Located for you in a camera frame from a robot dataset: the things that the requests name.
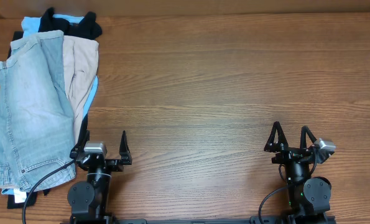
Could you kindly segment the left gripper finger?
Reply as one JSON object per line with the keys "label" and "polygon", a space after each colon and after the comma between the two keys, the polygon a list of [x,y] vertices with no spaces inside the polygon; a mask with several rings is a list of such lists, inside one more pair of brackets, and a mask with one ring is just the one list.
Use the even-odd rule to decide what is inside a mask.
{"label": "left gripper finger", "polygon": [[129,150],[129,146],[127,144],[127,135],[126,135],[125,131],[123,131],[122,136],[121,136],[119,154],[121,156],[120,163],[122,165],[131,165],[132,164],[132,156],[131,156],[131,152]]}
{"label": "left gripper finger", "polygon": [[84,133],[80,134],[77,144],[70,151],[70,158],[76,159],[78,155],[84,151],[84,147],[87,141],[90,140],[90,131],[86,130]]}

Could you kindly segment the light blue denim shorts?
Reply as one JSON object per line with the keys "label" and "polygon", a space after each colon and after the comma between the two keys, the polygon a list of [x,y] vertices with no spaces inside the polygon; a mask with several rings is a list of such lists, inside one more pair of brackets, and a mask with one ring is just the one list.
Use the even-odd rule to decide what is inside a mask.
{"label": "light blue denim shorts", "polygon": [[0,187],[50,189],[75,178],[74,113],[65,94],[63,32],[11,42],[0,61]]}

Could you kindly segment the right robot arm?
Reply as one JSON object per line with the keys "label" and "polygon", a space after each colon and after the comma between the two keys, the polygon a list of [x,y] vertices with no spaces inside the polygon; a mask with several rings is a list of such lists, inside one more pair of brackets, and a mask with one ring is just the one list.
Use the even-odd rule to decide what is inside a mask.
{"label": "right robot arm", "polygon": [[335,150],[333,141],[316,138],[308,126],[301,128],[299,147],[290,147],[280,123],[274,122],[264,151],[275,154],[271,161],[279,166],[285,186],[264,197],[258,209],[259,222],[268,219],[262,216],[266,201],[286,190],[290,210],[272,217],[274,223],[335,223],[333,217],[326,215],[330,210],[331,183],[324,177],[313,176],[317,165],[326,162]]}

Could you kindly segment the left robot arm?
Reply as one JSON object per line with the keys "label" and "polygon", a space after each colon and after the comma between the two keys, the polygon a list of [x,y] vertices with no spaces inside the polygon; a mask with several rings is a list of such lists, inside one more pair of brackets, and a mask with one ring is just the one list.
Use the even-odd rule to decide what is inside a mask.
{"label": "left robot arm", "polygon": [[75,164],[87,171],[85,181],[72,185],[67,200],[71,206],[70,223],[117,223],[117,218],[106,211],[111,174],[122,172],[124,166],[132,164],[132,156],[123,131],[119,146],[119,159],[108,159],[103,142],[90,141],[90,132],[70,153]]}

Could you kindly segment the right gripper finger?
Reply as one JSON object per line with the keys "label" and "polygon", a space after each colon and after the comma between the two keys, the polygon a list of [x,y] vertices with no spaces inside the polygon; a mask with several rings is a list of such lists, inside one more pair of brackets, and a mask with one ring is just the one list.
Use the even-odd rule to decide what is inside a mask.
{"label": "right gripper finger", "polygon": [[268,137],[264,151],[266,152],[281,152],[289,148],[282,126],[278,121],[274,122],[271,133]]}
{"label": "right gripper finger", "polygon": [[311,130],[309,129],[309,127],[303,126],[301,128],[301,133],[300,133],[300,148],[301,149],[307,148],[307,137],[311,140],[312,144],[314,144],[315,141],[317,140],[316,137],[311,132]]}

